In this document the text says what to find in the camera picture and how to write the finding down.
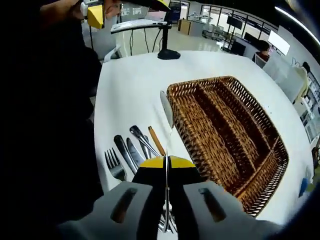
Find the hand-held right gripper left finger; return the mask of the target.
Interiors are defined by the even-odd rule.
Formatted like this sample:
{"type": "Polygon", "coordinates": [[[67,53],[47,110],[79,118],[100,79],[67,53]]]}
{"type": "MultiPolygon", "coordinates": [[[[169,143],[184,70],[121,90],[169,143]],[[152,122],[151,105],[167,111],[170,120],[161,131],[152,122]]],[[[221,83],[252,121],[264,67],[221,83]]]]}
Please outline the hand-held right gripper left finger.
{"type": "Polygon", "coordinates": [[[158,237],[162,206],[147,180],[152,170],[164,170],[166,157],[155,157],[140,165],[140,183],[123,181],[99,198],[93,211],[79,220],[57,228],[64,240],[155,240],[158,237]]]}

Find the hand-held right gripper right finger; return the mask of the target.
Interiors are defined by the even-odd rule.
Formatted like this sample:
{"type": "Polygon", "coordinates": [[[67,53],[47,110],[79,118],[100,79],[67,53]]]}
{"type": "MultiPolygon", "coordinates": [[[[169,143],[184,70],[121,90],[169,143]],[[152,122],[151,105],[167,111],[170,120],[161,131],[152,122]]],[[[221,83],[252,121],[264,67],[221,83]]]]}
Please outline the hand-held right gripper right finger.
{"type": "Polygon", "coordinates": [[[236,197],[213,181],[202,181],[189,160],[167,157],[167,201],[180,240],[269,240],[281,226],[244,212],[236,197]]]}

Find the person's left hand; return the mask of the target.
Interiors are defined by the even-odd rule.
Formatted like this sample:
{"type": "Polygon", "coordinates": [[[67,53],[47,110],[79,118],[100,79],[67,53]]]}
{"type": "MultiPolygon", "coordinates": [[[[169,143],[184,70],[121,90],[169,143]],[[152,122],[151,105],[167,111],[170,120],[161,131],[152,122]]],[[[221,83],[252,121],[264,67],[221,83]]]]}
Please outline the person's left hand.
{"type": "Polygon", "coordinates": [[[82,0],[58,0],[40,7],[41,18],[46,23],[55,23],[67,18],[83,20],[81,12],[82,0]]]}

